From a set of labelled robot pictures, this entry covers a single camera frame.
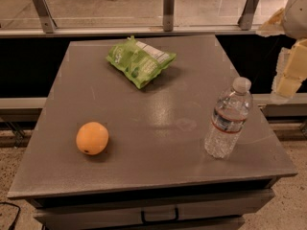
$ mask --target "chip bag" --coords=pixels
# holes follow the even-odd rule
[[[106,60],[141,89],[166,69],[175,57],[175,53],[162,52],[132,36],[114,45]]]

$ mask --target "glass panel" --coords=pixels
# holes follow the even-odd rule
[[[59,28],[162,26],[163,0],[46,0]],[[288,0],[260,0],[262,24]],[[246,0],[175,0],[175,26],[237,25]],[[40,28],[32,0],[1,0],[2,29]]]
[[[1,29],[41,28],[32,0],[0,0]]]

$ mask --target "drawer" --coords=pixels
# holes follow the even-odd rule
[[[199,218],[191,220],[179,220],[176,222],[141,224],[122,227],[107,228],[90,228],[83,230],[237,230],[244,224],[242,217],[225,217],[225,218]]]
[[[35,218],[50,230],[95,229],[212,219],[254,213],[274,197],[272,189],[210,195],[187,195],[113,206],[80,205],[37,210]]]

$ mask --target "floor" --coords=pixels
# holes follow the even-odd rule
[[[255,214],[244,215],[246,220],[240,230],[305,230],[307,229],[307,139],[300,130],[300,124],[271,124],[298,170],[295,177],[282,178],[272,188],[275,198]],[[20,206],[21,213],[16,230],[40,230],[41,225],[33,215],[35,209],[24,200],[9,201],[6,198],[14,174],[18,169],[31,131],[27,130],[25,142],[15,149],[10,131],[0,132],[0,201],[12,202]],[[0,229],[7,230],[16,210],[8,205],[0,205]]]

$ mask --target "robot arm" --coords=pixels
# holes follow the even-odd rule
[[[272,101],[286,103],[307,79],[307,0],[288,0],[281,25],[285,34],[297,40],[289,53],[280,52],[277,75],[272,83]]]
[[[287,36],[307,38],[307,0],[288,0],[281,23]]]

